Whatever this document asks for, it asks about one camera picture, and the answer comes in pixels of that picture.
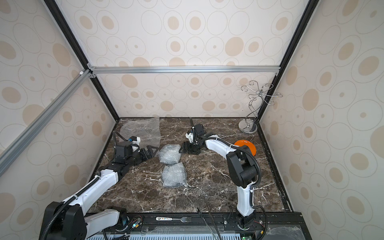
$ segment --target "ventilation grille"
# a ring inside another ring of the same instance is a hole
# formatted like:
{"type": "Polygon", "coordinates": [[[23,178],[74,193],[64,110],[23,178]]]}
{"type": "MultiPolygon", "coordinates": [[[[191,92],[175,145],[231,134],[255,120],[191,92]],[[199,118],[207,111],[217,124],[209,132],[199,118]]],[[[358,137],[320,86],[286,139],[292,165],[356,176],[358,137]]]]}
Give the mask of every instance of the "ventilation grille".
{"type": "MultiPolygon", "coordinates": [[[[222,233],[220,234],[223,240],[240,240],[239,233],[222,233]]],[[[121,234],[109,235],[109,240],[122,236],[121,234]]],[[[96,234],[87,240],[104,240],[102,234],[96,234]]],[[[134,234],[131,235],[129,240],[215,240],[210,233],[203,234],[147,234],[147,235],[139,235],[134,234]]]]}

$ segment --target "fork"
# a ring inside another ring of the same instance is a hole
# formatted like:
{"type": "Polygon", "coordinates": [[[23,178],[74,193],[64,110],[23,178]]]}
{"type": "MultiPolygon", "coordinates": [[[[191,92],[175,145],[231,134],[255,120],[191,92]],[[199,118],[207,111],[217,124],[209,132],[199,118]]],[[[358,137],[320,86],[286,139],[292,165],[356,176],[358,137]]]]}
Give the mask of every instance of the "fork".
{"type": "Polygon", "coordinates": [[[192,222],[192,217],[172,218],[172,217],[156,217],[157,221],[180,220],[181,222],[192,222]]]}

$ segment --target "transparent plastic sheet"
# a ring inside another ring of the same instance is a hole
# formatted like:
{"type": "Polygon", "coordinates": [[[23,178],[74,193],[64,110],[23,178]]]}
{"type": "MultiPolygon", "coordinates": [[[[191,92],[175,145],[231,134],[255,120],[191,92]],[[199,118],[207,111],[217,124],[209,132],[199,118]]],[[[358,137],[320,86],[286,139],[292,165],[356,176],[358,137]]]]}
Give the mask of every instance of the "transparent plastic sheet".
{"type": "Polygon", "coordinates": [[[269,227],[269,229],[263,240],[305,240],[304,234],[302,230],[297,227],[281,227],[281,226],[276,226],[276,227],[269,227]]]}
{"type": "Polygon", "coordinates": [[[160,163],[164,164],[176,164],[180,161],[181,153],[179,144],[167,144],[159,151],[160,163]]]}
{"type": "MultiPolygon", "coordinates": [[[[224,231],[224,226],[217,226],[220,233],[235,233],[235,231],[224,231]]],[[[131,235],[139,234],[196,234],[196,233],[207,233],[211,234],[207,226],[190,226],[190,227],[155,227],[154,230],[149,231],[148,227],[143,227],[141,232],[132,232],[131,235]]]]}
{"type": "Polygon", "coordinates": [[[182,162],[172,166],[165,166],[161,174],[163,187],[176,188],[187,184],[187,171],[182,162]]]}
{"type": "Polygon", "coordinates": [[[159,147],[161,137],[159,125],[159,118],[128,121],[121,127],[120,134],[127,139],[131,136],[140,137],[140,148],[146,148],[148,145],[159,147]]]}

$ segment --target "dark brown marble surface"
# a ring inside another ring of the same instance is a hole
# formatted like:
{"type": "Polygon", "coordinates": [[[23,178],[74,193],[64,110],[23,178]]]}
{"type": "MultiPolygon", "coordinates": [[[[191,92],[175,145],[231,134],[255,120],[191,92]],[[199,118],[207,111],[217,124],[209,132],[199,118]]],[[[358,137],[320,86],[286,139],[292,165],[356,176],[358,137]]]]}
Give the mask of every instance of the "dark brown marble surface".
{"type": "MultiPolygon", "coordinates": [[[[134,119],[120,120],[116,130],[119,131],[124,123],[131,120],[134,119]]],[[[217,134],[228,142],[235,143],[240,139],[251,141],[256,146],[255,157],[263,174],[259,189],[254,193],[254,203],[263,205],[268,212],[282,212],[283,204],[259,136],[240,133],[237,127],[239,121],[239,118],[196,118],[194,124],[203,124],[207,132],[217,134]]],[[[186,141],[185,133],[189,129],[189,119],[161,118],[160,148],[186,141]]],[[[113,141],[109,143],[101,166],[112,158],[113,141]]],[[[236,209],[236,185],[229,177],[226,159],[212,150],[203,150],[200,155],[183,154],[180,162],[187,171],[187,186],[163,188],[161,173],[164,164],[154,157],[130,170],[97,200],[89,212],[100,212],[110,206],[124,207],[128,212],[196,212],[197,207],[207,210],[205,202],[212,212],[229,212],[229,206],[236,209]]]]}

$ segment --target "bubble wrap bag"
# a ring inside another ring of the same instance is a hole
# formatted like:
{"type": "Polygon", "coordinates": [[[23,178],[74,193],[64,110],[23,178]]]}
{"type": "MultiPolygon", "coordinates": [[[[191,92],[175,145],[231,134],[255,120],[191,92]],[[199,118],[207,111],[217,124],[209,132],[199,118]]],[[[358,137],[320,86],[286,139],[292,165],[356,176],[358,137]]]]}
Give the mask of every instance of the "bubble wrap bag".
{"type": "Polygon", "coordinates": [[[159,147],[161,136],[159,125],[159,118],[128,120],[121,127],[120,134],[127,139],[131,136],[140,137],[140,148],[146,148],[148,145],[159,147]]]}
{"type": "Polygon", "coordinates": [[[165,166],[161,177],[163,187],[176,188],[187,184],[187,172],[182,162],[172,166],[165,166]]]}
{"type": "Polygon", "coordinates": [[[159,151],[159,160],[164,164],[176,164],[180,161],[179,144],[167,144],[159,151]]]}

